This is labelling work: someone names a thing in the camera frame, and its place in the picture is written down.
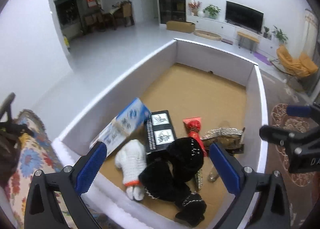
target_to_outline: round wooden tray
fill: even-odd
[[[196,36],[203,37],[203,38],[206,38],[206,39],[209,39],[209,40],[214,40],[214,41],[222,40],[222,37],[220,35],[218,35],[216,33],[213,33],[213,32],[195,30],[194,34]]]

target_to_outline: blue and white box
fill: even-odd
[[[90,148],[97,141],[101,141],[107,146],[108,157],[132,132],[148,119],[149,115],[149,109],[139,98],[135,98],[90,143]]]

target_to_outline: black plush fabric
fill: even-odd
[[[197,226],[204,219],[207,207],[198,193],[191,193],[190,188],[182,181],[172,177],[167,162],[154,161],[139,175],[139,181],[147,193],[165,201],[175,202],[181,209],[176,218]]]
[[[187,182],[201,169],[203,151],[191,137],[175,140],[167,147],[169,160],[173,166],[173,177],[177,181]]]

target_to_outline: black tv screen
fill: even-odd
[[[261,32],[263,13],[249,7],[227,1],[226,20],[256,32]]]

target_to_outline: floral cushion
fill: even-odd
[[[45,173],[59,172],[63,167],[51,147],[44,125],[32,111],[22,111],[16,123],[27,124],[35,134],[34,137],[31,137],[25,133],[19,138],[21,141],[19,163],[16,172],[11,176],[5,188],[14,217],[20,229],[23,229],[26,200],[34,172],[38,169],[42,169]],[[77,227],[68,212],[61,193],[56,192],[56,197],[68,226],[76,229]],[[88,209],[102,228],[121,228],[106,215],[94,211],[89,206]]]

